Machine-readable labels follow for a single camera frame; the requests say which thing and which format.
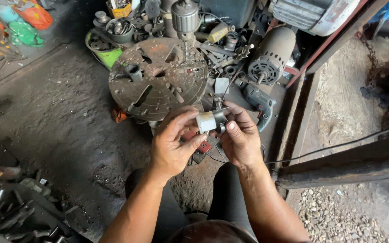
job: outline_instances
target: bucket of metal parts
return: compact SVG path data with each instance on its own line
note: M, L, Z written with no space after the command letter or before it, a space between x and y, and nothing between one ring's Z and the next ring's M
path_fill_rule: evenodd
M111 43L103 41L100 36L91 32L86 35L85 44L109 71L116 59L122 54L120 47L112 46Z
M106 32L111 40L124 44L131 41L134 28L128 18L112 19L106 25Z

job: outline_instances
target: green plastic bag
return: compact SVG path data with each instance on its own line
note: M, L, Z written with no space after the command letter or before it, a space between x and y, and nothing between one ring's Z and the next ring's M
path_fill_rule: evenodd
M34 47L41 47L43 45L43 39L38 36L38 32L30 24L26 22L12 21L8 24L10 30L5 30L7 33L11 33L11 42L13 45L25 44Z

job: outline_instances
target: forearm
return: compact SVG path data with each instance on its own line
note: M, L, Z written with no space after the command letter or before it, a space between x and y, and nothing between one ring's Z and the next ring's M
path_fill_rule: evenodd
M151 242L164 186L147 169L99 243Z
M278 194L262 159L251 167L240 166L238 173L250 225L260 243L309 241L300 219Z

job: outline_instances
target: hand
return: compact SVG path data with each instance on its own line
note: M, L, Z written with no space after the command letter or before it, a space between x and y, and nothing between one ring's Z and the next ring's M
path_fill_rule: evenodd
M192 106L184 106L167 114L154 134L151 146L150 175L163 182L163 186L172 177L181 173L188 159L197 147L207 139L207 135L195 135L180 144L181 135L191 130L198 132L196 116L199 111Z
M224 101L223 105L229 108L225 110L226 132L218 134L215 131L211 136L220 138L223 151L229 161L238 167L251 167L263 163L261 154L261 138L256 124L247 114L244 108L236 104Z

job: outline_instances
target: fingernail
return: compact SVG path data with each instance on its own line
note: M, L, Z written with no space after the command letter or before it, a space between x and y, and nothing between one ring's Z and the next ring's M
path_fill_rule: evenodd
M229 123L229 125L227 126L227 128L229 128L230 130L234 129L235 128L235 122L234 121L231 121Z

